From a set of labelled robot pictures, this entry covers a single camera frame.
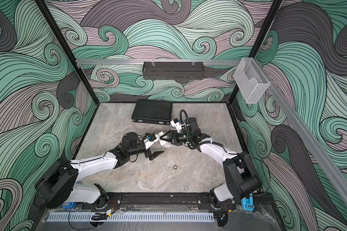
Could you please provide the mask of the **small white bow gift box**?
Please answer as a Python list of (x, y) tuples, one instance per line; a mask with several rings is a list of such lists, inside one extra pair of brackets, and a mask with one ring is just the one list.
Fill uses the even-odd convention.
[(156, 135), (156, 137), (159, 139), (159, 143), (160, 143), (160, 145), (161, 145), (161, 136), (163, 135), (163, 134), (165, 134), (163, 131), (161, 131), (161, 132), (159, 132), (157, 135)]

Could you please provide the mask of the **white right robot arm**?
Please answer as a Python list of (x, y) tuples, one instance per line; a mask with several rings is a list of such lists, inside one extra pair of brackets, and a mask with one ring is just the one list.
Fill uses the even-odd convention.
[(176, 118), (171, 121), (171, 125), (173, 130), (159, 135), (161, 146), (186, 146), (208, 155), (223, 167), (225, 183), (209, 192), (215, 209), (220, 209), (230, 199), (241, 201), (262, 187), (262, 180), (249, 154), (231, 151), (208, 134), (202, 133), (194, 117), (185, 120)]

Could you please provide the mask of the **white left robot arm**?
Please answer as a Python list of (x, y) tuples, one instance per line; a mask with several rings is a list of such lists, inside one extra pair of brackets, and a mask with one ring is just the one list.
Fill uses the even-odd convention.
[(56, 160), (35, 184), (46, 208), (56, 208), (63, 203), (88, 203), (103, 207), (108, 194), (101, 186), (84, 185), (79, 181), (95, 173), (118, 168), (130, 160), (131, 156), (144, 154), (153, 160), (161, 152), (151, 152), (150, 147), (159, 143), (162, 147), (171, 145), (161, 139), (163, 132), (139, 137), (134, 132), (125, 134), (121, 142), (103, 155), (81, 160)]

